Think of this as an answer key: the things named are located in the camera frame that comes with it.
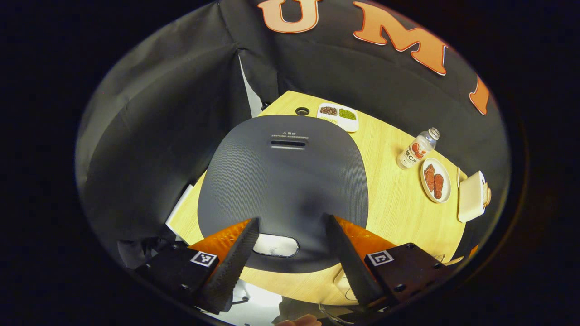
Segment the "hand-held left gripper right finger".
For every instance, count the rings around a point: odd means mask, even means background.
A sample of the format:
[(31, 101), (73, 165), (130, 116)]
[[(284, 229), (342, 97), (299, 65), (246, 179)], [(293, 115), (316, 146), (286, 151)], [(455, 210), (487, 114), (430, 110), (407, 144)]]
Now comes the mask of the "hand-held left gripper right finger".
[(331, 250), (361, 306), (399, 305), (451, 276), (449, 266), (414, 243), (394, 245), (340, 217), (324, 219)]

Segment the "white toaster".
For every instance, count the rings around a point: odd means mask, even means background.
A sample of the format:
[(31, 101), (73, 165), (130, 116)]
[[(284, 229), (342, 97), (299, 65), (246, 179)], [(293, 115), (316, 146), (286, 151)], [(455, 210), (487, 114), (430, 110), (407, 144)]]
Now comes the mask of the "white toaster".
[(474, 175), (459, 183), (458, 220), (460, 222), (467, 223), (485, 212), (482, 207), (484, 198), (483, 184), (485, 182), (482, 171), (477, 171)]

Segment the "white round plate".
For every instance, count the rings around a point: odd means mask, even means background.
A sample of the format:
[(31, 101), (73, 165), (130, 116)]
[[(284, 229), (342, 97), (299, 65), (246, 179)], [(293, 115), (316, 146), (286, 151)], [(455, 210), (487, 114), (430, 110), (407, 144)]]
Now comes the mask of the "white round plate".
[[(435, 174), (441, 174), (441, 175), (443, 175), (443, 178), (444, 178), (442, 198), (439, 200), (435, 199), (433, 192), (429, 192), (429, 190), (427, 188), (425, 176), (423, 174), (424, 170), (427, 168), (427, 166), (429, 164), (433, 165), (433, 167), (435, 169)], [(421, 181), (423, 190), (425, 191), (426, 195), (429, 197), (429, 199), (431, 201), (436, 202), (436, 203), (445, 203), (451, 198), (451, 194), (452, 194), (452, 191), (454, 189), (452, 179), (450, 178), (450, 174), (448, 173), (447, 169), (445, 169), (444, 165), (441, 162), (437, 161), (437, 159), (434, 159), (434, 158), (425, 159), (422, 163), (421, 168), (420, 168), (419, 177), (420, 177), (420, 181)]]

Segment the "white divided bean plate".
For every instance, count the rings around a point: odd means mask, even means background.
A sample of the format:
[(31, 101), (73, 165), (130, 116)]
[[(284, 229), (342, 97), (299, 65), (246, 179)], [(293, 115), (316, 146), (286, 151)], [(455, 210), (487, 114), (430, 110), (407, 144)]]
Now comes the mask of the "white divided bean plate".
[(358, 111), (343, 105), (322, 103), (317, 109), (317, 118), (332, 122), (348, 133), (358, 132)]

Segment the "dark grey rice cooker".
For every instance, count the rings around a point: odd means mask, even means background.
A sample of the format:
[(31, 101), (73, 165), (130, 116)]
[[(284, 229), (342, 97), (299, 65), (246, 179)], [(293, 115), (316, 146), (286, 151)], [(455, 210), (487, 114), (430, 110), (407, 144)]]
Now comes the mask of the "dark grey rice cooker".
[(204, 237), (257, 217), (261, 235), (294, 239), (294, 254), (253, 252), (246, 266), (313, 273), (338, 264), (325, 215), (365, 227), (368, 182), (348, 132), (327, 120), (265, 115), (240, 123), (217, 147), (198, 202)]

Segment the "clear plastic drink bottle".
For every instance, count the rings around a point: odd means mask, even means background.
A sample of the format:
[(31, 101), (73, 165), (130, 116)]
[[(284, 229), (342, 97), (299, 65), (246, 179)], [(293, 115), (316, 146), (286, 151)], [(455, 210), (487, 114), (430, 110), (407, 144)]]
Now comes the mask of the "clear plastic drink bottle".
[(396, 162), (400, 169), (407, 170), (419, 161), (422, 161), (437, 145), (440, 139), (440, 131), (431, 127), (421, 132), (416, 138), (398, 155)]

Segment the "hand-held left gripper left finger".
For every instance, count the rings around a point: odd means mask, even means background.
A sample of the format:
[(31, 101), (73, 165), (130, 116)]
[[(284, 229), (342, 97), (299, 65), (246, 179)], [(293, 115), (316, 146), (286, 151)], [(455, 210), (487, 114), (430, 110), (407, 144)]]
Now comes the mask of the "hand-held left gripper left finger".
[(182, 305), (213, 314), (227, 312), (258, 237), (259, 219), (254, 217), (195, 244), (176, 242), (135, 272)]

